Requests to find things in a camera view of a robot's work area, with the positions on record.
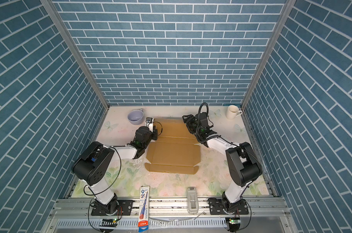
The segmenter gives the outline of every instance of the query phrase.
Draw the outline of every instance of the gray device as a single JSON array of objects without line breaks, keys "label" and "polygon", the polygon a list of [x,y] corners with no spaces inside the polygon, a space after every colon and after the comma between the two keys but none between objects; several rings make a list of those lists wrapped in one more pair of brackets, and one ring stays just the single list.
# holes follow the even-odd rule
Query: gray device
[{"label": "gray device", "polygon": [[186,190],[186,197],[188,199],[188,212],[190,214],[198,213],[198,196],[195,187],[188,187]]}]

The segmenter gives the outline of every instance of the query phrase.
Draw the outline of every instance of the white mug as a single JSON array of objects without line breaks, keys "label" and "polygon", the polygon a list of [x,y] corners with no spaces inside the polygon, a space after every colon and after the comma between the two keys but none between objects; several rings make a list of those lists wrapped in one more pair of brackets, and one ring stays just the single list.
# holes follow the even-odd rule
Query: white mug
[{"label": "white mug", "polygon": [[235,105],[229,105],[228,109],[226,110],[226,118],[227,119],[234,119],[238,116],[242,115],[242,110],[239,110],[239,108]]}]

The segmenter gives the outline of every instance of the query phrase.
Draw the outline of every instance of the metal grate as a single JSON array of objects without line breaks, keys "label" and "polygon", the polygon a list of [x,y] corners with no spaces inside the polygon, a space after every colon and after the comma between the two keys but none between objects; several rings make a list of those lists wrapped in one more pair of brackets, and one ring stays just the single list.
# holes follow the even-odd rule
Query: metal grate
[{"label": "metal grate", "polygon": [[[151,229],[158,228],[193,228],[193,227],[226,227],[225,218],[220,217],[203,217],[196,220],[177,220],[176,218],[162,218],[162,220],[173,220],[170,222],[162,222],[156,220],[149,220],[149,227]],[[118,230],[131,230],[137,229],[137,218],[124,218],[118,222],[117,227],[114,229]],[[91,219],[91,224],[94,227],[98,227],[102,224],[102,219]],[[81,218],[69,218],[59,219],[57,223],[58,229],[89,229],[91,226],[88,224],[88,219]],[[113,229],[113,227],[101,227],[103,229]]]}]

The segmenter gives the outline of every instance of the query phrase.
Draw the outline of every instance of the robotic arm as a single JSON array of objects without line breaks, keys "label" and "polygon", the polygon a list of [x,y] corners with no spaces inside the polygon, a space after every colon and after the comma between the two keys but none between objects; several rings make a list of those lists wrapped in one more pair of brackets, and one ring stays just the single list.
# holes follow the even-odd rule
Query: robotic arm
[{"label": "robotic arm", "polygon": [[[203,105],[206,105],[207,111],[201,113]],[[232,181],[223,193],[222,203],[227,213],[235,212],[248,185],[262,174],[262,167],[251,145],[248,142],[229,142],[211,130],[213,125],[208,125],[206,103],[201,104],[197,115],[187,115],[182,118],[189,133],[194,134],[200,143],[226,155]]]},{"label": "robotic arm", "polygon": [[71,170],[83,180],[96,197],[94,205],[107,215],[113,214],[117,209],[117,196],[110,190],[104,178],[105,172],[113,160],[139,158],[148,147],[151,140],[158,139],[158,130],[152,118],[146,118],[146,126],[136,130],[134,139],[125,146],[106,147],[99,142],[92,142],[88,148],[72,165]]}]

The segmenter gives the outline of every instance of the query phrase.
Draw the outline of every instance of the metal rail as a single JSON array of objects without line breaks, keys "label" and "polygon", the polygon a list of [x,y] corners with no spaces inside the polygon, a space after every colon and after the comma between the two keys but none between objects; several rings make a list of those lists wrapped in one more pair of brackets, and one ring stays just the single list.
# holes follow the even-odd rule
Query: metal rail
[{"label": "metal rail", "polygon": [[263,154],[262,154],[262,152],[260,150],[259,144],[257,143],[255,135],[253,134],[253,130],[252,130],[250,122],[248,121],[248,118],[247,118],[247,115],[246,115],[246,111],[243,110],[243,112],[244,113],[242,114],[242,120],[244,122],[244,126],[246,128],[247,135],[248,135],[248,137],[250,139],[251,146],[252,146],[255,154],[257,155],[257,158],[259,159],[259,161],[261,163],[261,166],[263,168],[264,180],[266,182],[268,182],[272,194],[274,196],[277,196],[278,191],[276,190],[276,186],[274,185],[274,182],[273,182],[273,180],[272,180],[272,178],[270,176],[270,173],[269,173],[269,170],[268,170],[268,166],[267,166],[267,164],[265,164],[265,161],[263,159]]},{"label": "metal rail", "polygon": [[248,86],[246,95],[244,96],[244,99],[242,101],[241,106],[243,109],[248,104],[248,100],[250,99],[257,82],[259,81],[260,75],[262,74],[264,67],[269,59],[269,56],[272,53],[274,46],[276,45],[278,37],[280,37],[283,26],[285,25],[285,22],[287,21],[287,18],[289,17],[290,12],[291,12],[295,2],[296,2],[296,0],[287,0],[285,5],[283,6],[281,15],[278,19],[278,22],[276,23],[276,26],[273,29],[272,36],[269,39],[267,47],[264,50],[263,56],[260,60],[260,63],[257,66],[257,69],[252,77],[252,80],[251,80],[249,86]]},{"label": "metal rail", "polygon": [[57,12],[56,7],[54,6],[52,0],[40,0],[43,7],[47,11],[50,19],[53,21],[54,25],[56,26],[57,30],[59,31],[60,35],[62,36],[63,40],[67,44],[67,47],[70,49],[70,52],[74,56],[76,62],[78,63],[79,67],[82,69],[85,77],[91,84],[93,90],[99,97],[102,105],[104,105],[105,109],[108,110],[109,104],[106,101],[102,91],[100,90],[95,78],[93,77],[90,69],[88,68],[85,60],[83,59],[82,55],[79,52],[78,47],[76,46],[74,40],[72,39],[69,31],[66,28],[66,25],[63,23],[61,16]]},{"label": "metal rail", "polygon": [[[211,216],[207,199],[209,197],[199,197],[198,214],[205,211],[201,217]],[[123,218],[137,218],[139,208],[139,198],[118,198],[133,200],[132,213],[130,216],[123,216]],[[58,199],[51,213],[50,218],[86,218],[88,213],[88,205],[90,198],[68,198]],[[276,216],[287,217],[290,212],[283,198],[273,196],[260,196],[260,197],[245,197],[245,200],[251,207],[253,216]],[[195,217],[196,215],[189,214],[187,210],[186,197],[165,197],[165,198],[150,198],[149,215],[154,218],[187,218]],[[220,217],[229,217],[231,215],[222,214]]]}]

